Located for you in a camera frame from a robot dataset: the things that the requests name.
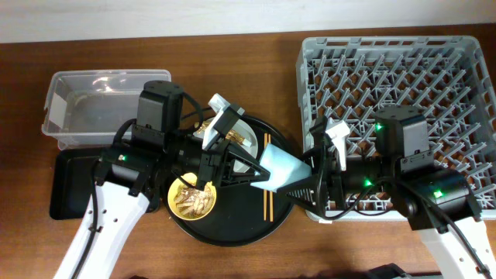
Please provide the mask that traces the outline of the blue plastic cup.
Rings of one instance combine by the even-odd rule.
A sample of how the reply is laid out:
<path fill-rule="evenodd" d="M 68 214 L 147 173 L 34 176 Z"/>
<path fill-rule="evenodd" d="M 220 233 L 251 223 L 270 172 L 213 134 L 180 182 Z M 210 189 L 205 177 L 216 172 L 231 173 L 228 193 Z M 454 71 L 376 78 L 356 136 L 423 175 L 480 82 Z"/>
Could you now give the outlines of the blue plastic cup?
<path fill-rule="evenodd" d="M 312 175 L 309 165 L 271 143 L 262 153 L 260 166 L 270 172 L 268 180 L 250 185 L 272 192 Z"/>

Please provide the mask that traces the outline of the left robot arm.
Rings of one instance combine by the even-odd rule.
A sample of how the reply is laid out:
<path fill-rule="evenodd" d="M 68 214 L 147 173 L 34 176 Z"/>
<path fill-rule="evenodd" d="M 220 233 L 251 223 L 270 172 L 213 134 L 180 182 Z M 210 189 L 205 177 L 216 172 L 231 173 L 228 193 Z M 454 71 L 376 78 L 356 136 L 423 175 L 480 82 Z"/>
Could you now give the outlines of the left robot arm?
<path fill-rule="evenodd" d="M 121 125 L 91 167 L 88 206 L 57 278 L 109 277 L 129 234 L 170 179 L 185 182 L 192 172 L 198 190 L 269 179 L 267 168 L 226 137 L 243 109 L 220 95 L 212 99 L 216 116 L 198 139 L 197 126 L 181 128 L 181 111 L 188 101 L 203 122 L 202 107 L 179 84 L 144 84 L 137 117 Z"/>

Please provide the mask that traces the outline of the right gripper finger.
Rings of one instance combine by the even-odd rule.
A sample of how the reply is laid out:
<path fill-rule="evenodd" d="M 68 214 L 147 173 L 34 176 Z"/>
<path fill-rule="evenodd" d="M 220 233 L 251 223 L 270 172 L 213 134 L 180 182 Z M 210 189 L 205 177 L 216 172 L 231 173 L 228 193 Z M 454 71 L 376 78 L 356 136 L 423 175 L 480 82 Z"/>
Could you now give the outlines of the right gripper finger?
<path fill-rule="evenodd" d="M 301 160 L 309 165 L 312 169 L 319 168 L 320 165 L 320 149 L 310 149 L 304 152 Z"/>
<path fill-rule="evenodd" d="M 321 178 L 317 174 L 277 189 L 277 196 L 310 212 L 320 212 Z"/>

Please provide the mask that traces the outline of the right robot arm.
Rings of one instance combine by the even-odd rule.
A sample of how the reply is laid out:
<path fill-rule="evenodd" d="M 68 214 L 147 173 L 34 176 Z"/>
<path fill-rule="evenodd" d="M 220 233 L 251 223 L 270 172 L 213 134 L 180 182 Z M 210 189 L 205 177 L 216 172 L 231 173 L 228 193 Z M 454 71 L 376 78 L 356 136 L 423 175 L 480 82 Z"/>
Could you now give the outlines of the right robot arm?
<path fill-rule="evenodd" d="M 374 131 L 378 155 L 352 160 L 346 156 L 346 122 L 319 117 L 309 130 L 315 146 L 301 157 L 311 165 L 310 176 L 278 188 L 277 195 L 327 220 L 329 197 L 358 190 L 352 205 L 331 216 L 335 221 L 379 188 L 420 236 L 444 278 L 493 278 L 495 258 L 481 207 L 460 172 L 435 165 L 425 116 L 412 106 L 384 107 L 374 114 Z"/>

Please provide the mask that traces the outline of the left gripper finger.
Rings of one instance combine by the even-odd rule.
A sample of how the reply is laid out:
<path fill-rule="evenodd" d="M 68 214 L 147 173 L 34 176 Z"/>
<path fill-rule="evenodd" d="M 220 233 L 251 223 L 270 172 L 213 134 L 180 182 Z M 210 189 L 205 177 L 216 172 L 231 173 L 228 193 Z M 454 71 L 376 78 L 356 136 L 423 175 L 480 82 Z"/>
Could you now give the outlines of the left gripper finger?
<path fill-rule="evenodd" d="M 230 174 L 221 179 L 219 187 L 229 187 L 267 181 L 269 177 L 269 174 Z"/>
<path fill-rule="evenodd" d="M 229 171 L 231 174 L 236 174 L 233 166 L 235 161 L 239 161 L 241 164 L 248 166 L 248 168 L 254 170 L 258 174 L 270 174 L 270 171 L 267 168 L 263 167 L 255 157 L 250 155 L 237 143 L 232 143 L 230 140 L 227 140 L 226 152 L 226 160 L 232 164 Z"/>

